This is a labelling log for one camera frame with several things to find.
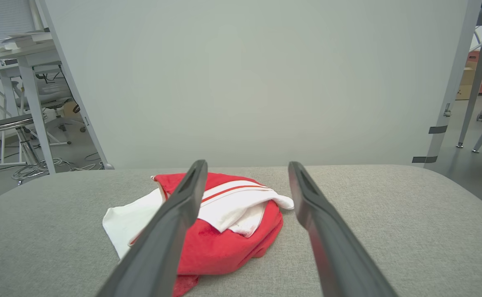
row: gray floor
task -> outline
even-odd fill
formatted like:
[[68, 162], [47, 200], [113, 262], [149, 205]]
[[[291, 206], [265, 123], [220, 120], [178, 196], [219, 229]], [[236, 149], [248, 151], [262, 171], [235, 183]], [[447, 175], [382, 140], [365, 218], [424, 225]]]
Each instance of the gray floor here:
[[[464, 140], [465, 147], [463, 149], [456, 148], [466, 109], [467, 101], [456, 101], [454, 103], [452, 107], [452, 117], [437, 162], [427, 164], [427, 168], [454, 180], [482, 200], [482, 147], [479, 154], [471, 152], [477, 138], [481, 135], [482, 122], [472, 120]], [[482, 96], [477, 99], [473, 119], [475, 119], [481, 109]], [[60, 157], [69, 162], [74, 162], [76, 167], [84, 167], [85, 165], [96, 163], [96, 161], [84, 160], [85, 156], [96, 152], [88, 132], [79, 132], [78, 125], [67, 126], [67, 128], [68, 135], [65, 135], [61, 130], [56, 128], [50, 130], [51, 133], [59, 139], [64, 140], [67, 138], [73, 142], [71, 145], [52, 146], [51, 150], [54, 157]], [[17, 152], [16, 148], [7, 149], [7, 155], [15, 152]], [[37, 149], [37, 152], [41, 156], [43, 155], [41, 149]], [[7, 162], [16, 162], [16, 158], [17, 156], [8, 158]], [[14, 169], [0, 171], [0, 194], [17, 186], [16, 182], [10, 178], [13, 172]]]

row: stool seat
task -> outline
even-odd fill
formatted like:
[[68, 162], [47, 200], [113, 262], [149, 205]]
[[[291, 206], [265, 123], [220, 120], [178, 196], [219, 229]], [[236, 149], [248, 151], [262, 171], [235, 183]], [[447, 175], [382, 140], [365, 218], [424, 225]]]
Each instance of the stool seat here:
[[5, 118], [3, 120], [0, 120], [0, 132], [4, 130], [26, 126], [28, 124], [32, 124], [33, 122], [34, 120], [32, 119], [31, 114]]

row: round stool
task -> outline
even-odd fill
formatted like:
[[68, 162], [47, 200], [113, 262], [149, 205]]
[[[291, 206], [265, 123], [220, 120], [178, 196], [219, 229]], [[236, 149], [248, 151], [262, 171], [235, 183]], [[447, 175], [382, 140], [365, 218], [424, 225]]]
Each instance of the round stool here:
[[[24, 132], [24, 126], [32, 124], [33, 122], [34, 120], [32, 119], [32, 115], [30, 114], [0, 120], [0, 132], [15, 129], [19, 137], [19, 143], [23, 148], [24, 154], [26, 155], [26, 163], [28, 165], [22, 167], [18, 171], [15, 171], [15, 173], [12, 175], [12, 178], [18, 181], [18, 185], [20, 185], [23, 180], [26, 180], [30, 177], [36, 177], [37, 175], [48, 173], [48, 167], [45, 160], [39, 160], [37, 154], [32, 148], [32, 145], [30, 145], [30, 140], [26, 138]], [[54, 166], [67, 164], [69, 170], [72, 170], [71, 165], [68, 162], [62, 160], [61, 158], [54, 158], [53, 161]]]

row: red and white cloth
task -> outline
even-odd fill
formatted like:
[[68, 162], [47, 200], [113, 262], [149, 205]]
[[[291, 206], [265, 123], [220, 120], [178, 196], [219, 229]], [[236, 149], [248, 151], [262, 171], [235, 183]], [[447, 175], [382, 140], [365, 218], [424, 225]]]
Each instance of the red and white cloth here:
[[[184, 175], [157, 175], [159, 189], [107, 210], [102, 224], [120, 258]], [[294, 204], [253, 179], [209, 173], [198, 219], [186, 233], [173, 295], [196, 286], [200, 275], [230, 273], [263, 256], [283, 226], [278, 206], [293, 209]]]

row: gray tablecloth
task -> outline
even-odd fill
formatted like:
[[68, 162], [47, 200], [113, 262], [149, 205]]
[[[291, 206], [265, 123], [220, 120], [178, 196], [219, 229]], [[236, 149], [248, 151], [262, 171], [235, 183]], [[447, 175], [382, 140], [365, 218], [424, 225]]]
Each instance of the gray tablecloth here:
[[[307, 167], [404, 297], [482, 297], [482, 201], [437, 173], [397, 165]], [[184, 170], [59, 173], [0, 196], [0, 297], [93, 296], [118, 263], [102, 228], [108, 207]], [[216, 168], [290, 195], [285, 167]], [[320, 296], [307, 233], [293, 212], [267, 254], [203, 276], [187, 296]]]

